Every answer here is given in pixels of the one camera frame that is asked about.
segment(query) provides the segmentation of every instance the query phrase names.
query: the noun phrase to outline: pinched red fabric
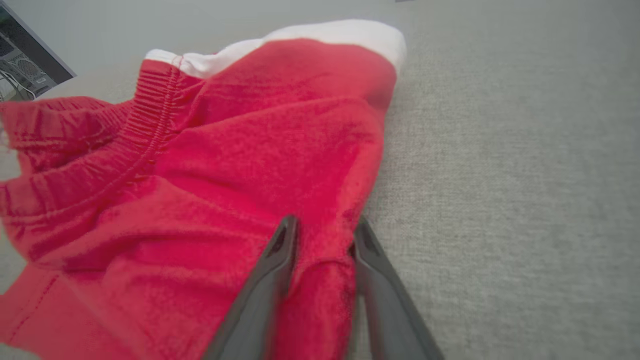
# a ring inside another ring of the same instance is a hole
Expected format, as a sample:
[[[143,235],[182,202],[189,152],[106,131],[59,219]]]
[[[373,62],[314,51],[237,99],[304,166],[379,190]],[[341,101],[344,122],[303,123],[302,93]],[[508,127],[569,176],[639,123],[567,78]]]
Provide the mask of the pinched red fabric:
[[[293,214],[273,355],[341,359],[348,249],[403,56],[377,22],[296,26],[215,55],[152,51],[122,104],[2,104],[22,175],[2,183],[1,215],[29,265],[0,338],[44,359],[198,359]]]

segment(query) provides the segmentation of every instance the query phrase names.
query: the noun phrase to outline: red garment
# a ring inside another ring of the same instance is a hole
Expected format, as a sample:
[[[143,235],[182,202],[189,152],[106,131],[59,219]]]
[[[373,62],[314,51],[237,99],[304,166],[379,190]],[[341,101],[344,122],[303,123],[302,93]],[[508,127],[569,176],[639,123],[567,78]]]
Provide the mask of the red garment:
[[[0,338],[45,359],[198,359],[280,219],[300,218],[277,359],[341,359],[352,232],[380,164],[402,34],[296,26],[216,55],[152,51],[135,96],[4,104],[29,265]]]

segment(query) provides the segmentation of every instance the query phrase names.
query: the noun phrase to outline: white cable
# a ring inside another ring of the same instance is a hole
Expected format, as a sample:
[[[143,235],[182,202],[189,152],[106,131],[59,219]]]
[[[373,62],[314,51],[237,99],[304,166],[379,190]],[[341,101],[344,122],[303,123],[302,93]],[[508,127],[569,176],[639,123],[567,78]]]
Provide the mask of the white cable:
[[[14,82],[17,86],[19,86],[19,87],[23,88],[23,89],[24,89],[24,91],[26,91],[26,92],[28,92],[29,94],[31,94],[31,95],[33,96],[33,99],[32,99],[32,100],[35,100],[35,99],[36,99],[36,94],[34,94],[31,90],[27,89],[26,87],[22,86],[22,84],[20,84],[20,83],[19,83],[19,82],[18,82],[18,81],[13,77],[13,75],[9,74],[8,72],[2,71],[2,70],[0,70],[0,72],[1,72],[4,76],[6,76],[6,77],[8,78],[7,80],[9,80],[9,81],[13,80],[13,82]]]

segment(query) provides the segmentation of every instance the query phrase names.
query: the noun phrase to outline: seam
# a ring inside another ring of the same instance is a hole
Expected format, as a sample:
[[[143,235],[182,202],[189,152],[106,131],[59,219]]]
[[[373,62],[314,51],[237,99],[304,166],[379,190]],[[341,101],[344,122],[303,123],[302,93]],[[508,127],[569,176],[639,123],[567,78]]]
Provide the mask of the seam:
[[[44,289],[44,291],[42,292],[42,295],[40,296],[40,298],[38,299],[38,302],[36,303],[36,306],[33,308],[33,310],[31,311],[31,314],[25,316],[24,319],[22,319],[22,321],[18,324],[18,326],[16,326],[15,330],[13,331],[13,333],[11,334],[11,337],[9,338],[9,343],[11,343],[13,341],[13,338],[15,338],[16,335],[18,335],[18,332],[20,331],[20,329],[22,328],[22,326],[36,313],[36,311],[38,311],[38,308],[40,307],[40,304],[42,303],[42,301],[44,300],[44,298],[47,296],[47,294],[49,293],[49,291],[51,290],[51,288],[53,287],[53,284],[56,283],[56,281],[58,280],[58,275],[56,275],[53,279],[51,279],[51,281],[49,281],[49,284],[47,285],[47,287]]]
[[[26,224],[34,224],[37,222],[43,222],[43,221],[49,220],[51,217],[64,215],[68,211],[72,211],[73,209],[76,209],[76,208],[81,208],[87,204],[90,204],[96,201],[97,199],[104,196],[105,193],[110,192],[116,186],[117,183],[122,182],[124,179],[127,179],[128,177],[130,177],[131,172],[141,167],[141,165],[146,161],[145,158],[153,151],[152,149],[157,147],[156,145],[160,142],[161,138],[164,138],[164,133],[165,133],[164,130],[167,128],[167,125],[168,125],[167,123],[169,120],[167,119],[167,116],[171,110],[168,105],[169,103],[173,103],[173,97],[175,96],[175,87],[180,74],[180,70],[175,67],[172,67],[171,71],[172,71],[172,74],[170,75],[169,83],[167,84],[167,87],[166,87],[166,94],[164,95],[163,110],[160,114],[158,126],[156,127],[156,131],[153,135],[153,138],[149,142],[149,145],[145,148],[142,155],[139,156],[138,160],[136,160],[129,168],[124,170],[122,172],[122,175],[117,176],[115,179],[105,184],[103,189],[97,192],[95,195],[85,198],[84,200],[81,200],[75,204],[71,204],[66,208],[46,211],[44,213],[37,214],[37,215],[26,215],[26,216],[18,216],[18,217],[4,214],[3,216],[4,221],[10,222],[11,224],[26,225]]]

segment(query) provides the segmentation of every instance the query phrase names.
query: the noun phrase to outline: red cloth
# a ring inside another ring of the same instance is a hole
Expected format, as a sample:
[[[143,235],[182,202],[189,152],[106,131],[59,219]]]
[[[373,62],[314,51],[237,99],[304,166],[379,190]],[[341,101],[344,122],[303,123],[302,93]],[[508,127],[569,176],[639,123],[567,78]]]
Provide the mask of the red cloth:
[[[29,265],[2,296],[0,338],[45,359],[198,359],[292,213],[298,262],[275,357],[341,359],[348,248],[398,63],[371,39],[316,35],[151,52],[122,104],[3,104],[22,175],[2,184],[1,214]]]

